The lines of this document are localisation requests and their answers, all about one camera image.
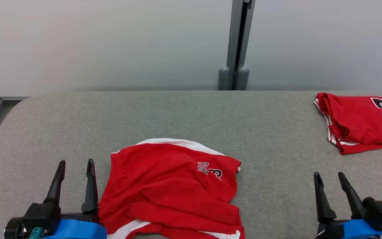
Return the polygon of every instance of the gray table surface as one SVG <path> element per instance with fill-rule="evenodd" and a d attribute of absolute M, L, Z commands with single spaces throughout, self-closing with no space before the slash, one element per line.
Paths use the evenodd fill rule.
<path fill-rule="evenodd" d="M 63 212 L 79 212 L 89 158 L 101 196 L 110 153 L 164 137 L 196 141 L 242 162 L 232 204 L 240 207 L 247 238 L 312 238 L 315 171 L 339 218 L 350 217 L 339 171 L 361 198 L 382 199 L 382 149 L 341 156 L 326 140 L 325 119 L 313 104 L 316 94 L 75 92 L 24 100 L 0 127 L 0 238 L 10 218 L 45 198 L 60 160 L 67 162 L 60 206 Z"/>

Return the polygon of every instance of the white trim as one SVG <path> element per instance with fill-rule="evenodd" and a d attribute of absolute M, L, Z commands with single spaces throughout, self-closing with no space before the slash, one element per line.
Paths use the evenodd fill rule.
<path fill-rule="evenodd" d="M 315 101 L 313 102 L 316 107 L 318 107 L 319 111 L 324 115 L 325 117 L 325 121 L 326 121 L 326 127 L 328 129 L 328 141 L 333 143 L 335 146 L 337 145 L 337 140 L 338 140 L 338 143 L 340 145 L 350 145 L 350 146 L 353 146 L 353 145 L 358 145 L 359 143 L 355 143 L 355 142 L 346 142 L 346 141 L 342 141 L 340 138 L 338 138 L 337 136 L 335 136 L 331 130 L 329 129 L 329 126 L 332 125 L 332 121 L 331 121 L 331 117 L 328 115 L 328 114 L 324 114 L 322 111 L 321 111 L 321 108 L 319 107 L 319 104 L 318 104 L 319 100 L 318 99 L 315 99 Z"/>
<path fill-rule="evenodd" d="M 239 230 L 236 230 L 235 234 L 224 234 L 224 233 L 215 233 L 215 232 L 206 232 L 206 231 L 200 231 L 202 233 L 206 233 L 210 236 L 219 238 L 219 239 L 239 239 L 241 232 Z"/>
<path fill-rule="evenodd" d="M 107 239 L 125 239 L 134 230 L 137 230 L 141 227 L 145 227 L 148 224 L 150 224 L 150 222 L 135 219 L 131 221 L 130 223 L 124 225 L 123 227 L 120 227 L 115 233 L 108 234 Z M 235 234 L 224 234 L 224 233 L 215 233 L 215 232 L 206 232 L 206 231 L 200 231 L 200 232 L 214 236 L 218 239 L 239 239 L 241 235 L 241 232 L 239 230 L 236 230 Z"/>
<path fill-rule="evenodd" d="M 150 222 L 135 219 L 123 227 L 117 229 L 115 233 L 107 235 L 107 239 L 125 239 L 132 231 L 141 227 L 145 227 L 148 224 L 150 224 Z"/>
<path fill-rule="evenodd" d="M 354 142 L 346 142 L 346 141 L 342 141 L 342 140 L 338 140 L 338 142 L 339 142 L 341 145 L 350 145 L 350 146 L 358 145 L 358 143 L 354 143 Z"/>
<path fill-rule="evenodd" d="M 214 155 L 223 155 L 223 153 L 219 153 L 218 151 L 214 151 L 211 148 L 208 148 L 200 143 L 189 141 L 185 139 L 168 139 L 168 138 L 159 138 L 159 139 L 147 139 L 142 142 L 139 142 L 136 145 L 142 145 L 142 144 L 171 144 L 171 145 L 178 145 L 181 147 L 189 148 L 195 151 L 203 152 L 203 153 L 209 153 Z"/>
<path fill-rule="evenodd" d="M 324 117 L 325 117 L 326 128 L 327 128 L 327 130 L 328 130 L 328 137 L 327 137 L 328 142 L 331 142 L 332 144 L 336 145 L 335 143 L 332 142 L 332 141 L 333 141 L 333 138 L 331 137 L 331 130 L 330 130 L 329 127 L 328 127 L 330 124 L 329 124 L 329 120 L 328 120 L 328 118 L 327 118 L 327 115 L 324 114 L 324 113 L 321 111 L 321 108 L 319 107 L 318 102 L 319 102 L 319 100 L 318 100 L 318 99 L 315 99 L 315 101 L 314 101 L 313 103 L 316 105 L 316 107 L 318 107 L 318 109 L 319 109 L 319 111 L 321 112 L 321 114 L 323 114 Z"/>
<path fill-rule="evenodd" d="M 323 231 L 321 231 L 320 233 L 316 234 L 316 235 L 315 235 L 315 239 L 316 239 L 320 234 L 324 233 L 324 231 L 325 231 L 325 230 L 323 230 Z"/>

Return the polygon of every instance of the folded jersey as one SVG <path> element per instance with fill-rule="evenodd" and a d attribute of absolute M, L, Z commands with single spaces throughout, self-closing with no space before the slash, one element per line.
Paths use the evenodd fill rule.
<path fill-rule="evenodd" d="M 244 239 L 239 210 L 229 204 L 238 160 L 192 141 L 148 139 L 111 161 L 99 211 L 108 238 Z"/>
<path fill-rule="evenodd" d="M 341 154 L 382 148 L 382 97 L 318 93 L 314 104 L 325 117 L 328 141 Z"/>

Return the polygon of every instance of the teal connector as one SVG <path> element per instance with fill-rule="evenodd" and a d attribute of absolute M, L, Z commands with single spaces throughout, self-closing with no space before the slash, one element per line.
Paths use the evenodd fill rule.
<path fill-rule="evenodd" d="M 44 238 L 44 229 L 42 227 L 35 227 L 32 230 L 31 236 L 29 236 L 29 239 L 42 239 Z"/>

